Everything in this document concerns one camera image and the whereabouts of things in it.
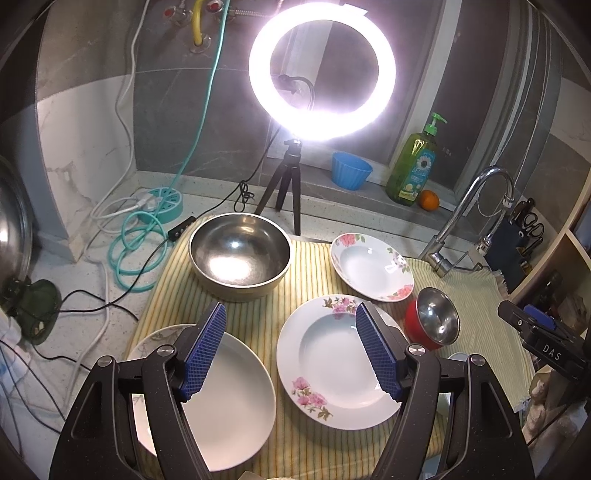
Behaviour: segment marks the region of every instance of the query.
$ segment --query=pot lid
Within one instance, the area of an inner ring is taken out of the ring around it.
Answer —
[[[31,262],[33,226],[27,191],[0,155],[0,291],[10,278],[24,280]]]

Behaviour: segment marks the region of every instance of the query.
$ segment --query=metal hose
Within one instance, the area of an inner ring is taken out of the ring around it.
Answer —
[[[253,12],[252,10],[234,10],[232,12],[237,17],[260,17],[260,18],[269,18],[273,15],[262,14],[260,12]]]

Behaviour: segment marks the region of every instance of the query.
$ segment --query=blue plastic bowl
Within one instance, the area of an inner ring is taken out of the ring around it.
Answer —
[[[333,154],[332,180],[347,190],[359,190],[374,169],[362,158],[345,152]]]

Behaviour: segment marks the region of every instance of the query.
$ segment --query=teal cable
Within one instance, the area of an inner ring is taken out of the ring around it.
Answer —
[[[195,153],[195,149],[197,148],[197,145],[199,143],[199,139],[201,138],[201,133],[203,132],[203,126],[205,125],[205,118],[207,115],[207,109],[209,107],[209,101],[210,101],[210,98],[212,95],[213,79],[214,79],[216,71],[217,71],[217,66],[219,64],[220,56],[222,54],[222,44],[223,44],[224,34],[226,32],[226,19],[228,18],[229,7],[230,7],[230,0],[226,1],[223,6],[222,19],[220,22],[220,29],[219,29],[219,40],[217,42],[217,49],[216,49],[216,54],[213,59],[212,69],[209,74],[209,81],[207,83],[207,89],[205,92],[205,100],[203,102],[203,113],[201,115],[201,121],[199,122],[199,127],[197,128],[195,140],[193,141],[193,145],[191,145],[191,148],[189,149],[189,153],[187,154],[187,156],[183,160],[183,163],[181,164],[181,167],[179,168],[177,174],[174,176],[173,181],[170,183],[170,185],[166,191],[167,196],[168,196],[169,192],[172,190],[172,188],[178,182],[178,179],[183,174],[184,169],[189,164],[191,157]],[[138,212],[133,212],[130,215],[128,215],[125,218],[123,225],[121,226],[121,234],[115,240],[113,240],[113,242],[111,242],[111,245],[109,246],[109,252],[107,254],[109,265],[113,269],[113,273],[115,275],[116,282],[119,284],[119,286],[121,288],[124,288],[125,290],[129,289],[130,286],[126,285],[125,282],[123,282],[123,279],[121,277],[123,277],[123,276],[137,276],[140,274],[141,271],[140,270],[126,270],[126,269],[121,268],[121,264],[122,264],[124,258],[129,253],[137,250],[144,243],[146,236],[152,231],[154,231],[154,233],[158,233],[158,234],[162,235],[162,237],[164,239],[166,239],[166,237],[167,237],[166,232],[164,231],[164,227],[163,227],[162,223],[160,223],[160,221],[158,220],[158,217],[157,217],[160,210],[164,206],[164,204],[165,204],[165,202],[163,199],[160,202],[160,204],[158,205],[158,209],[153,214],[143,212],[143,211],[138,211]],[[127,224],[129,222],[129,220],[131,220],[136,215],[142,215],[142,216],[144,216],[144,218],[147,216],[147,217],[151,218],[151,222],[147,225],[137,226],[137,227],[127,230],[126,228],[127,228]],[[135,233],[135,232],[140,232],[140,234],[138,236],[132,238],[131,240],[126,239],[126,236],[128,234]],[[115,250],[115,247],[119,242],[121,242],[123,244],[123,250],[117,256],[117,258],[114,258],[113,251]],[[161,250],[158,258],[156,260],[154,260],[154,262],[152,262],[146,268],[144,268],[143,273],[151,271],[151,270],[155,269],[158,265],[160,265],[160,263],[162,262],[162,260],[166,256],[167,250],[168,250],[168,244],[165,244],[164,248]],[[151,290],[152,288],[154,288],[154,285],[155,285],[155,282],[152,282],[152,283],[142,286],[142,287],[134,287],[131,289],[131,292],[139,293],[139,292],[143,292],[143,291],[148,291],[148,290]]]

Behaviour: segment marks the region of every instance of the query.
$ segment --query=kitchen faucet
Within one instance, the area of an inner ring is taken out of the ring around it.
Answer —
[[[445,275],[447,275],[449,271],[453,268],[452,263],[440,253],[441,249],[445,245],[445,239],[452,231],[452,229],[456,226],[457,221],[462,217],[462,214],[474,198],[476,192],[478,192],[480,187],[482,187],[489,178],[494,177],[495,175],[501,175],[505,177],[505,181],[507,183],[507,191],[503,195],[502,200],[501,214],[498,220],[495,222],[494,226],[492,227],[491,231],[476,244],[477,249],[482,254],[488,252],[488,249],[491,247],[492,236],[500,227],[505,213],[509,211],[514,201],[513,194],[515,190],[515,185],[513,184],[513,179],[511,178],[511,175],[509,175],[509,172],[507,172],[506,169],[500,167],[488,167],[478,174],[478,176],[474,179],[474,181],[462,197],[459,205],[453,211],[450,219],[447,221],[447,223],[443,226],[443,228],[437,235],[433,235],[433,238],[431,238],[431,241],[427,244],[425,250],[423,250],[423,252],[419,256],[418,259],[424,260],[425,262],[429,263],[429,265],[432,266],[433,270],[435,270],[437,275],[439,275],[440,277],[445,277]]]

